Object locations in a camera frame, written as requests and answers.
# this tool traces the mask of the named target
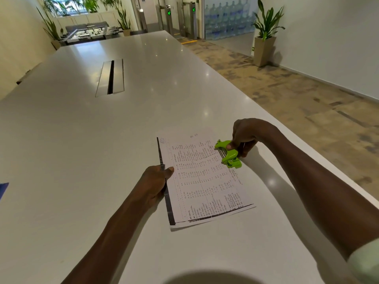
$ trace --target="beige planter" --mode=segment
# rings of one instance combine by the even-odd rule
[[[124,30],[124,31],[123,31],[123,32],[124,32],[124,36],[125,36],[125,37],[130,36],[130,31],[131,31],[131,29],[129,29],[129,30]]]
[[[57,40],[52,40],[51,44],[58,50],[61,47],[61,44]]]
[[[276,37],[266,39],[265,41],[262,38],[255,38],[254,42],[254,65],[256,66],[265,66],[267,65],[272,49],[274,47]]]

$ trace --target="handwritten note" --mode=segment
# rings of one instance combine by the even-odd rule
[[[221,163],[217,138],[207,131],[158,136],[162,161],[175,172],[167,181],[165,201],[171,228],[214,220],[255,207],[235,168]]]

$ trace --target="baseboard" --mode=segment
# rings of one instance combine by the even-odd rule
[[[337,89],[339,89],[339,90],[342,90],[342,91],[344,91],[344,92],[346,92],[346,93],[350,93],[350,94],[352,94],[352,95],[357,95],[357,96],[360,96],[360,97],[365,98],[365,99],[367,99],[367,100],[371,100],[371,101],[374,101],[374,102],[376,102],[376,103],[379,103],[379,100],[378,100],[377,98],[373,98],[372,96],[368,96],[368,95],[365,95],[365,94],[363,94],[363,93],[360,93],[360,92],[356,92],[356,91],[354,91],[354,90],[347,89],[347,88],[342,87],[342,86],[340,86],[340,85],[336,85],[336,84],[334,84],[334,83],[332,83],[332,82],[328,82],[328,81],[325,81],[325,80],[323,80],[323,79],[319,79],[319,78],[317,78],[317,77],[314,77],[314,76],[311,76],[311,75],[307,75],[307,74],[305,74],[305,73],[302,73],[301,71],[296,71],[296,70],[293,70],[293,69],[288,68],[288,67],[286,67],[286,66],[282,66],[282,65],[279,65],[279,64],[275,64],[275,63],[273,63],[273,62],[269,62],[269,64],[272,65],[272,66],[278,66],[279,68],[283,68],[283,69],[286,69],[286,70],[288,70],[288,71],[292,71],[293,73],[297,73],[297,74],[302,75],[302,76],[306,76],[307,78],[310,78],[310,79],[313,79],[313,80],[316,80],[316,81],[322,82],[322,83],[324,83],[324,84],[331,85],[332,87],[335,87],[335,88],[337,88]]]

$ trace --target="glossy table surface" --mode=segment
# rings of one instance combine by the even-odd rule
[[[103,62],[119,58],[125,92],[95,98]],[[144,169],[159,164],[157,131],[211,127],[217,138],[230,139],[233,122],[248,117],[274,123],[379,207],[165,31],[60,48],[0,102],[0,181],[10,182],[0,200],[0,282],[60,283]],[[243,277],[303,284],[349,277],[264,145],[238,175],[257,208],[171,231],[161,201],[139,226],[115,282]]]

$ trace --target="sleeve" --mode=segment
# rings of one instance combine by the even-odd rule
[[[379,283],[379,238],[354,251],[348,267],[362,284]]]

